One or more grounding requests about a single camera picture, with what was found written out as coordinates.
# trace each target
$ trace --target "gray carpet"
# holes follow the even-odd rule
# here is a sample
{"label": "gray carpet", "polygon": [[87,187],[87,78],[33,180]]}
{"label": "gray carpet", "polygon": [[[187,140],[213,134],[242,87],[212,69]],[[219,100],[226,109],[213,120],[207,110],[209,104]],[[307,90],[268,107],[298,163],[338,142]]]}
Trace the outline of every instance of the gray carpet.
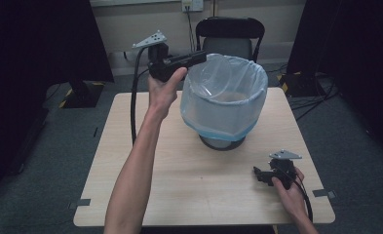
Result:
{"label": "gray carpet", "polygon": [[[280,67],[264,65],[266,70]],[[269,86],[278,84],[278,73],[268,72]],[[145,77],[139,83],[140,91],[146,91]],[[105,85],[96,108],[59,109],[70,87],[61,84],[48,90],[47,97],[52,97],[45,102],[50,110],[46,126],[24,171],[6,176],[0,183],[0,233],[102,233],[102,227],[76,227],[72,221],[75,211],[68,205],[82,194],[113,97],[131,90],[132,76],[115,80],[115,84]],[[320,81],[326,89],[331,84],[330,78]],[[288,100],[292,108],[313,101],[310,97]],[[300,117],[311,107],[293,113]],[[324,187],[337,194],[331,200],[336,221],[317,225],[319,231],[383,233],[383,145],[366,133],[359,112],[338,95],[301,117],[298,125]],[[258,233],[256,230],[233,229],[235,233]],[[279,233],[297,232],[292,225],[281,225]]]}

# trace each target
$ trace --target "clear plastic bag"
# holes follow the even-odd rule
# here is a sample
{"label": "clear plastic bag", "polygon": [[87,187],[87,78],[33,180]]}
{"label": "clear plastic bag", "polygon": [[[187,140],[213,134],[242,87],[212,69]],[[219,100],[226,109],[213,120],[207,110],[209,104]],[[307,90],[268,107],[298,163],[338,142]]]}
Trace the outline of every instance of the clear plastic bag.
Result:
{"label": "clear plastic bag", "polygon": [[191,67],[185,78],[181,116],[200,136],[237,141],[257,123],[267,95],[264,69],[243,58],[217,54]]}

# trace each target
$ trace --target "human arm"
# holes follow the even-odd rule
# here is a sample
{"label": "human arm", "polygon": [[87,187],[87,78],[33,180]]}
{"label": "human arm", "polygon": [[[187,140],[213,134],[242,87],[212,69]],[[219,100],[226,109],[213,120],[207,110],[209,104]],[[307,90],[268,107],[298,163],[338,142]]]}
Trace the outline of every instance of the human arm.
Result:
{"label": "human arm", "polygon": [[[295,170],[298,175],[296,181],[300,183],[304,179],[304,174],[298,168],[295,168]],[[293,183],[290,189],[286,190],[278,178],[272,177],[272,181],[280,196],[283,207],[290,215],[298,231],[301,234],[319,233],[307,215],[300,188]]]}
{"label": "human arm", "polygon": [[133,149],[115,182],[106,211],[104,233],[140,232],[151,190],[161,125],[176,100],[176,85],[186,72],[186,68],[179,68],[167,83],[148,78],[148,109]]}

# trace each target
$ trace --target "finger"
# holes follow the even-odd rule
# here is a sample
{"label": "finger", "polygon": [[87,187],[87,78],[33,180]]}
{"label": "finger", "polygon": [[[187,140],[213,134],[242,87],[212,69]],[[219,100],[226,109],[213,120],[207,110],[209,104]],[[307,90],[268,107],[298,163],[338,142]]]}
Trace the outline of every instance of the finger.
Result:
{"label": "finger", "polygon": [[277,193],[279,193],[279,196],[282,198],[285,197],[287,195],[287,191],[285,187],[283,186],[282,182],[276,177],[272,177],[271,180],[273,181],[273,185],[274,187],[276,187]]}
{"label": "finger", "polygon": [[177,69],[173,75],[171,76],[170,80],[167,82],[167,86],[170,86],[170,88],[174,89],[176,88],[176,85],[182,80],[182,78],[187,74],[187,68],[180,67]]}
{"label": "finger", "polygon": [[300,178],[301,181],[304,179],[304,174],[300,171],[300,169],[294,167],[295,172],[297,173],[297,176]]}

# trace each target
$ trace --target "black curtain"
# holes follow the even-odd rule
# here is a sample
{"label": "black curtain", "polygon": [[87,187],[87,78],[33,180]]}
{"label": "black curtain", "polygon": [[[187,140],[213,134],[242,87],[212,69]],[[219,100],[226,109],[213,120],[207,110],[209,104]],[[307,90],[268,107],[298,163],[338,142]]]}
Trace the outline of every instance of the black curtain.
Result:
{"label": "black curtain", "polygon": [[383,142],[383,1],[308,0],[287,72],[333,75]]}
{"label": "black curtain", "polygon": [[89,0],[0,0],[0,179],[47,89],[113,81]]}

